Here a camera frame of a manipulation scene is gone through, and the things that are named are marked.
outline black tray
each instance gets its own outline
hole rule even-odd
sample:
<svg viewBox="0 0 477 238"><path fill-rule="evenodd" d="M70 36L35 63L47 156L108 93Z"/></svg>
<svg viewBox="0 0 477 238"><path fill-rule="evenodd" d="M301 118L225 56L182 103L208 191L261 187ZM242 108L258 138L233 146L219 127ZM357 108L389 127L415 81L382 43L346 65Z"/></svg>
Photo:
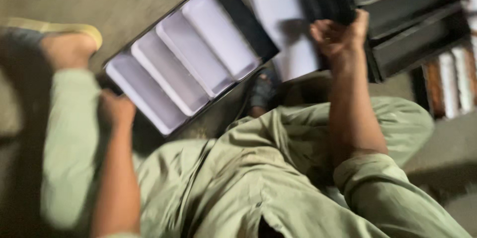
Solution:
<svg viewBox="0 0 477 238"><path fill-rule="evenodd" d="M123 46L121 50L119 50L117 53L111 56L108 60L106 60L106 62L104 63L104 66L107 64L107 62L109 62L110 59L114 58L117 54L127 51L136 40L138 40L144 34L149 32L152 28L154 28L158 24L158 22L163 20L172 12L179 9L187 1L188 0L183 0L182 2L178 3L173 9L168 11L161 18L159 18L157 21L152 23L149 27L144 29L139 35L137 35L134 39L129 41L128 44ZM265 32L265 30L262 28L260 23L257 21L257 19L255 18L251 10L243 3L242 0L218 0L218 1L223 6L227 14L230 16L235 26L241 31L241 33L243 34L245 39L248 41L252 49L260 57L262 64L266 63L268 60L273 58L278 53L278 48L275 46L273 41L269 38L269 36ZM170 135L163 136L161 134L161 136L158 136L157 139L159 141L154 143L155 148L157 148L157 145L160 145L163 142L178 136L187 125L189 125L192 121L194 121L198 117L202 116L202 114L204 114L207 110L209 110L210 107L212 107L215 103L220 101L220 99L222 99L225 95L230 94L236 87L238 86L242 87L243 86L242 83L246 82L249 79L249 77L254 75L254 73L258 69L259 68L257 68L252 73L250 73L240 83L235 83L231 85L228 89L226 89L224 92L218 95L215 99L207 103L206 106L203 107L198 113L190 117L179 128L175 129ZM106 75L102 75L100 77L100 84L102 87L108 87L113 89L118 94L122 93L121 89L118 86L116 86L116 84ZM148 139L150 139L150 135L152 133L158 132L155 129L155 127L152 125L152 123L146 118L144 114L140 113L140 111L138 111L138 115L135 118L134 124L136 126L139 125L137 127L141 128L142 132L139 134L144 134L149 136Z"/></svg>
<svg viewBox="0 0 477 238"><path fill-rule="evenodd" d="M370 13L366 55L370 81L411 70L470 29L460 0L354 0Z"/></svg>

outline bare foot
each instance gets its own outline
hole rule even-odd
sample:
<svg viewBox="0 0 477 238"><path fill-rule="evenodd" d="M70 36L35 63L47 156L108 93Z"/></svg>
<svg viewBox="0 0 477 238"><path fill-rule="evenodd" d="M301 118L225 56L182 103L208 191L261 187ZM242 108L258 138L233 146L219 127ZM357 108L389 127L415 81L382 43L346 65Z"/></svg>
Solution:
<svg viewBox="0 0 477 238"><path fill-rule="evenodd" d="M88 34L51 34L41 40L41 49L56 72L69 68L88 68L88 60L96 52L96 42Z"/></svg>
<svg viewBox="0 0 477 238"><path fill-rule="evenodd" d="M267 113L267 110L263 107L252 107L248 112L252 118L258 118L263 114Z"/></svg>
<svg viewBox="0 0 477 238"><path fill-rule="evenodd" d="M275 94L274 85L270 77L267 76L271 75L271 71L266 69L261 72L262 73L257 77L253 95L250 100L251 107L248 111L248 114L253 118L258 118L268 112L266 106L268 105L268 101Z"/></svg>

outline knee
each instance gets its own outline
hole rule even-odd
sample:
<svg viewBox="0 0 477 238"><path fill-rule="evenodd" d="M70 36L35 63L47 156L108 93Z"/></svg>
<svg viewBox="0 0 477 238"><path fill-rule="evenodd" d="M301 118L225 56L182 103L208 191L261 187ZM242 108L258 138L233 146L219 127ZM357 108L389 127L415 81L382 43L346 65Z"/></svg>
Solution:
<svg viewBox="0 0 477 238"><path fill-rule="evenodd" d="M381 125L395 124L422 136L434 131L434 119L418 104L398 97L374 97L374 111Z"/></svg>
<svg viewBox="0 0 477 238"><path fill-rule="evenodd" d="M53 228L58 230L73 230L81 225L81 215L84 211L85 199L75 198L64 190L43 185L41 193L41 216Z"/></svg>

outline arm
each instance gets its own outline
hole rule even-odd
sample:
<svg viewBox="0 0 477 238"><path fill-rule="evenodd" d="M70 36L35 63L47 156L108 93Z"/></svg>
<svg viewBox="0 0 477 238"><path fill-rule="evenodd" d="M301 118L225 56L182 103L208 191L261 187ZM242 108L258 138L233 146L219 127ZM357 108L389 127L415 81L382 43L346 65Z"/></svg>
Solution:
<svg viewBox="0 0 477 238"><path fill-rule="evenodd" d="M312 25L333 74L330 135L335 183L351 210L389 237L470 237L387 156L366 78L367 21L368 14L358 10L349 27L326 20Z"/></svg>
<svg viewBox="0 0 477 238"><path fill-rule="evenodd" d="M92 222L92 237L140 233L140 191L132 162L132 122L135 107L125 97L104 91L112 130L103 163L101 185Z"/></svg>
<svg viewBox="0 0 477 238"><path fill-rule="evenodd" d="M316 21L312 36L329 58L333 74L330 136L334 166L359 155L388 154L385 138L371 106L364 40L368 14L357 11L349 27L330 20Z"/></svg>

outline sleeve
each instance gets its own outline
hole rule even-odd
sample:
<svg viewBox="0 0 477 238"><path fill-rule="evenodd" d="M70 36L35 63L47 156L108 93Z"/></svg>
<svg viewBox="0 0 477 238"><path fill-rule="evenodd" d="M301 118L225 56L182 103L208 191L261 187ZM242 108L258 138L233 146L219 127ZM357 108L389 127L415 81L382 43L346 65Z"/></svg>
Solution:
<svg viewBox="0 0 477 238"><path fill-rule="evenodd" d="M101 238L141 238L141 236L135 233L115 233Z"/></svg>
<svg viewBox="0 0 477 238"><path fill-rule="evenodd" d="M350 209L390 237L471 237L387 155L349 159L334 180Z"/></svg>

